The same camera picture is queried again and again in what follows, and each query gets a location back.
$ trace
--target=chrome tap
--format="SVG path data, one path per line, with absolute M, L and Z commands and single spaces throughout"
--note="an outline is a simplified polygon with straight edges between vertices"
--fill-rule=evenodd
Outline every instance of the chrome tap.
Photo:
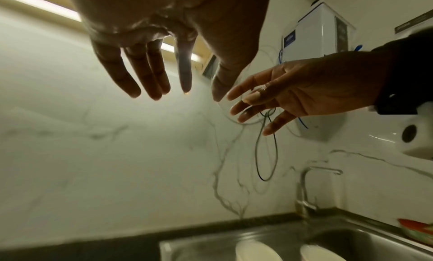
M 324 167 L 307 167 L 302 170 L 299 182 L 297 184 L 295 207 L 298 214 L 301 215 L 304 219 L 310 218 L 311 214 L 313 214 L 318 209 L 315 203 L 311 203 L 308 201 L 307 188 L 305 186 L 305 177 L 307 176 L 307 173 L 312 170 L 323 170 L 336 175 L 343 174 L 343 171 L 341 170 Z

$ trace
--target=marble wall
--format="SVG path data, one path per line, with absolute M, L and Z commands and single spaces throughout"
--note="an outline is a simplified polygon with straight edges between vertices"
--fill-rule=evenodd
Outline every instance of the marble wall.
M 394 39 L 394 27 L 432 9 L 432 0 L 327 0 L 358 29 L 367 50 Z M 433 163 L 404 156 L 394 146 L 406 117 L 366 110 L 347 113 L 323 155 L 345 171 L 336 182 L 341 208 L 388 224 L 397 218 L 433 221 Z
M 242 79 L 275 65 L 283 28 L 308 7 L 271 0 L 260 51 Z M 212 101 L 206 78 L 194 74 L 185 96 L 167 62 L 170 94 L 131 99 L 86 36 L 0 12 L 0 247 L 293 211 L 296 171 L 321 159 L 298 123 L 278 133 L 276 173 L 262 182 L 254 161 L 260 123 L 233 122 L 230 104 Z M 258 147 L 264 176 L 275 162 L 273 144 L 270 137 Z M 312 197 L 334 205 L 330 178 L 313 175 Z

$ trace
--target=hand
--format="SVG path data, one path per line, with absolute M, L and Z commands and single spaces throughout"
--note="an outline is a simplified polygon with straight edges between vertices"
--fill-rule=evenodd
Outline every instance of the hand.
M 297 117 L 347 112 L 373 105 L 394 61 L 392 52 L 344 52 L 280 64 L 248 77 L 227 95 L 234 100 L 257 86 L 230 113 L 245 122 L 263 110 L 284 112 L 268 124 L 270 135 Z
M 161 56 L 161 39 L 176 39 L 182 89 L 191 89 L 191 53 L 201 34 L 220 60 L 212 94 L 220 101 L 258 51 L 269 0 L 72 0 L 94 51 L 111 78 L 131 97 L 141 90 L 127 72 L 120 48 L 148 95 L 170 91 Z

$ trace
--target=sink basin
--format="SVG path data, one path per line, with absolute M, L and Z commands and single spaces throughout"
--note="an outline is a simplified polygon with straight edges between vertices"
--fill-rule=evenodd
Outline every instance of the sink basin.
M 347 215 L 164 241 L 161 260 L 235 261 L 236 244 L 243 240 L 265 243 L 284 261 L 300 261 L 299 249 L 306 243 L 347 261 L 433 261 L 433 248 L 403 237 L 397 228 Z

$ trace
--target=white appliance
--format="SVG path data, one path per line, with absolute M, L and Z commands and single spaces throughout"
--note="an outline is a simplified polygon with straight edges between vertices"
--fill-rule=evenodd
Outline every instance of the white appliance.
M 282 37 L 282 61 L 322 57 L 352 51 L 356 29 L 324 0 L 315 3 Z

